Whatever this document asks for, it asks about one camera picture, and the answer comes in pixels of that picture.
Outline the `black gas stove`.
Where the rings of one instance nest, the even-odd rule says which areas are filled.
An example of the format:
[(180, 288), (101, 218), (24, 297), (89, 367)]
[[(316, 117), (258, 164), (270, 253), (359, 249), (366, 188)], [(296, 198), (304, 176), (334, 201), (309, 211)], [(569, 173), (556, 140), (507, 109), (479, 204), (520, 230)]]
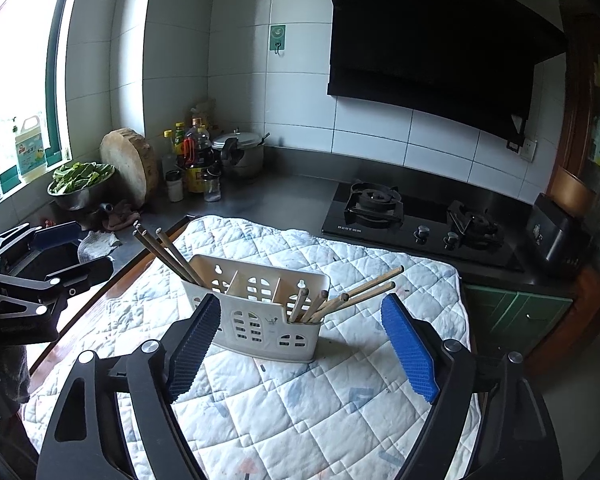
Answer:
[(431, 258), (523, 270), (505, 229), (488, 212), (459, 200), (445, 204), (403, 195), (395, 186), (362, 181), (339, 184), (323, 232)]

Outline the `detergent bottle on windowsill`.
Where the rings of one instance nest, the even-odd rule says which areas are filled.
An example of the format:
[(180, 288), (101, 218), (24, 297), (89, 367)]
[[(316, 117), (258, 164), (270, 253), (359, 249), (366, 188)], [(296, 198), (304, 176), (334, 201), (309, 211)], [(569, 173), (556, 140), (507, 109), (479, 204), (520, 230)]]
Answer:
[(26, 118), (15, 131), (15, 150), (20, 180), (29, 183), (46, 171), (45, 145), (40, 118)]

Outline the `black range hood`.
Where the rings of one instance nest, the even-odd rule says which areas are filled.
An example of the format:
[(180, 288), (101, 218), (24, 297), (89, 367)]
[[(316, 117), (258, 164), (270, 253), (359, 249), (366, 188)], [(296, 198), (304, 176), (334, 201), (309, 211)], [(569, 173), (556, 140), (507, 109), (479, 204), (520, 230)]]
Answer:
[(519, 0), (331, 0), (329, 96), (408, 107), (522, 145), (558, 26)]

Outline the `black countertop appliance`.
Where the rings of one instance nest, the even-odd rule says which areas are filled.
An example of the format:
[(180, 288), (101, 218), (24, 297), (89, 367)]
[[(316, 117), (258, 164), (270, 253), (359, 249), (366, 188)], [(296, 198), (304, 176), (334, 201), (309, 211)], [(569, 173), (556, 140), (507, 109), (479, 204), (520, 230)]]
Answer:
[(592, 234), (577, 218), (546, 194), (538, 194), (525, 233), (547, 266), (577, 270), (588, 253)]

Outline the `green wall hook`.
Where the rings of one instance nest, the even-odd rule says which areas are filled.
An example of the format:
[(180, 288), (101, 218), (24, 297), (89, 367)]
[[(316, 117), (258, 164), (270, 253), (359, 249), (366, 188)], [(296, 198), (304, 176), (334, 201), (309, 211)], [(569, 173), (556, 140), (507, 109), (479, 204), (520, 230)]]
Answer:
[(284, 24), (272, 25), (269, 29), (269, 50), (279, 55), (285, 50), (286, 26)]

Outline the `small white jar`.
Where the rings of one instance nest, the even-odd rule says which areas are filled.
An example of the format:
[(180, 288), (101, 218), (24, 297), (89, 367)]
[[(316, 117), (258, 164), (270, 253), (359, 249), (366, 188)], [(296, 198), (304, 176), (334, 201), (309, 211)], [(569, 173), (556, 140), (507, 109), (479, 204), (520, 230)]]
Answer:
[(171, 203), (179, 203), (184, 200), (183, 174), (179, 169), (172, 169), (165, 174), (165, 185), (167, 197)]

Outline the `light wooden chopstick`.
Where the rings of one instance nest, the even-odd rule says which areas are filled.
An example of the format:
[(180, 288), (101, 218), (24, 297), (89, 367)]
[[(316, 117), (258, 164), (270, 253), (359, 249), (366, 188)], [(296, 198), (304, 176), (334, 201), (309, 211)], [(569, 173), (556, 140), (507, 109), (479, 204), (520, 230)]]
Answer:
[(133, 235), (140, 241), (155, 258), (160, 259), (169, 269), (176, 273), (182, 280), (191, 283), (193, 280), (185, 269), (172, 257), (144, 228), (135, 228)]

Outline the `white wall socket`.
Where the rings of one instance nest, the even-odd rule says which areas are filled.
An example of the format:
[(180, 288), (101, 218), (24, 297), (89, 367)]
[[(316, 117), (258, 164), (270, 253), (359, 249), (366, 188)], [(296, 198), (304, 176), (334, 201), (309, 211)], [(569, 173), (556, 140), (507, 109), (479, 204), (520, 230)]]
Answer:
[(537, 141), (535, 139), (526, 138), (523, 144), (520, 146), (519, 155), (526, 162), (533, 162), (537, 148)]

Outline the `white quilted cloth mat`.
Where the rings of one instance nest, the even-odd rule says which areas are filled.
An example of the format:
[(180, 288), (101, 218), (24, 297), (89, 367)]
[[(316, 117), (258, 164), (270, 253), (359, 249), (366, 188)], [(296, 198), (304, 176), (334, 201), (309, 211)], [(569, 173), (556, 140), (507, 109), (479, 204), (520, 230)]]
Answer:
[[(443, 338), (470, 339), (459, 275), (447, 263), (219, 216), (189, 222), (176, 245), (186, 257), (321, 272), (335, 292), (397, 269), (397, 296), (415, 318)], [(430, 407), (371, 299), (327, 318), (309, 364), (210, 348), (173, 410), (211, 479), (391, 479)]]

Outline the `dark soy sauce bottle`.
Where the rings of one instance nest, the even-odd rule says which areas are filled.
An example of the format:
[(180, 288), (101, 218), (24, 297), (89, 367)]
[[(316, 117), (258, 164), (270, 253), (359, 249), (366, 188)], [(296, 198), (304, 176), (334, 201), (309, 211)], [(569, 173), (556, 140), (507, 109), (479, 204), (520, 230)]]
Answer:
[(186, 188), (189, 194), (204, 193), (204, 171), (214, 164), (212, 141), (201, 117), (193, 118), (187, 131), (184, 146), (184, 168)]

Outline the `round wooden cutting board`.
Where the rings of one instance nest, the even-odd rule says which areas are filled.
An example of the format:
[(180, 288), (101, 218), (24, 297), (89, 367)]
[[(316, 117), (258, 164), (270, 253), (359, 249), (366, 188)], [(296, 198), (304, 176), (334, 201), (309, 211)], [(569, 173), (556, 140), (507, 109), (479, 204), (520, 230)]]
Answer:
[(112, 130), (102, 138), (100, 159), (117, 169), (117, 184), (124, 196), (142, 208), (155, 195), (160, 181), (153, 147), (130, 128)]

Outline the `silver pressure cooker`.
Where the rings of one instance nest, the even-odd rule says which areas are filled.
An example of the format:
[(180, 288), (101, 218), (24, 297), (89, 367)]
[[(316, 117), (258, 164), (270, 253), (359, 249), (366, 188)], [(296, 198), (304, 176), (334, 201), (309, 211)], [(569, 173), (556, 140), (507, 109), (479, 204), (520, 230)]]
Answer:
[(213, 150), (219, 154), (223, 172), (230, 178), (251, 178), (263, 168), (264, 144), (267, 134), (234, 130), (212, 141)]

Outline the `brown wooden chopstick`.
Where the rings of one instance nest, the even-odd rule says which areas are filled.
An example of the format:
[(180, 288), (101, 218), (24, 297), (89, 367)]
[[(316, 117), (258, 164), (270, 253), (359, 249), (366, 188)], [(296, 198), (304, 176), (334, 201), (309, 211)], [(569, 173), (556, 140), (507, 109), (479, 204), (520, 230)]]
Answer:
[(174, 246), (172, 240), (165, 234), (163, 229), (155, 229), (155, 236), (160, 240), (163, 248), (171, 255), (171, 257), (177, 262), (181, 270), (188, 276), (190, 283), (196, 284), (200, 287), (204, 286), (204, 281), (190, 263), (185, 259), (183, 254)]
[(151, 235), (140, 222), (136, 222), (134, 235), (157, 258), (166, 264), (173, 272), (176, 272), (183, 280), (199, 286), (203, 285), (201, 277), (193, 270), (193, 267), (177, 250), (172, 243), (172, 240), (165, 234), (163, 229), (158, 228), (155, 230), (155, 234)]

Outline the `white plastic utensil holder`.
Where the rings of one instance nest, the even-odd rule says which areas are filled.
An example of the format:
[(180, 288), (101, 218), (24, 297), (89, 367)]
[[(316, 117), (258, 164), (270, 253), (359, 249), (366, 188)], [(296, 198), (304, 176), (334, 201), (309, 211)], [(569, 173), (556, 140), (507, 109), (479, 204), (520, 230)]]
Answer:
[[(321, 326), (302, 323), (301, 318), (319, 292), (330, 288), (327, 275), (200, 254), (189, 263), (204, 281), (203, 287), (183, 283), (189, 304), (198, 307), (207, 294), (221, 304), (221, 323), (213, 344), (262, 360), (313, 360)], [(290, 323), (301, 287), (307, 287), (309, 294), (298, 321)]]

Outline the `pale wooden chopstick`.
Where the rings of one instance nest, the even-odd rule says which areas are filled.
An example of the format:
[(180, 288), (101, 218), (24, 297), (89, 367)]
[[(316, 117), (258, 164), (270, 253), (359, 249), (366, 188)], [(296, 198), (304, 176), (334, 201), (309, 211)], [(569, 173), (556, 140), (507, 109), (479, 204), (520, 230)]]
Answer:
[(362, 292), (365, 292), (366, 290), (372, 289), (373, 287), (380, 285), (386, 281), (390, 281), (391, 278), (395, 278), (397, 275), (399, 275), (403, 272), (404, 272), (404, 267), (398, 266), (397, 268), (394, 268), (394, 269), (390, 270), (389, 272), (378, 276), (377, 278), (373, 278), (372, 280), (367, 281), (363, 284), (360, 284), (353, 289), (349, 289), (347, 291), (347, 295), (349, 295), (350, 298), (357, 296), (357, 295), (361, 294)]
[(379, 296), (381, 294), (385, 294), (386, 292), (391, 292), (391, 290), (394, 288), (395, 288), (394, 282), (388, 282), (383, 285), (379, 285), (373, 289), (368, 290), (368, 292), (362, 292), (361, 294), (353, 297), (352, 299), (349, 299), (349, 300), (343, 302), (343, 304), (341, 304), (341, 306), (339, 306), (339, 307), (331, 308), (327, 312), (327, 314), (337, 312), (339, 310), (342, 310), (342, 309), (345, 309), (348, 307), (355, 306), (355, 304), (360, 304), (361, 302), (369, 300), (373, 297)]

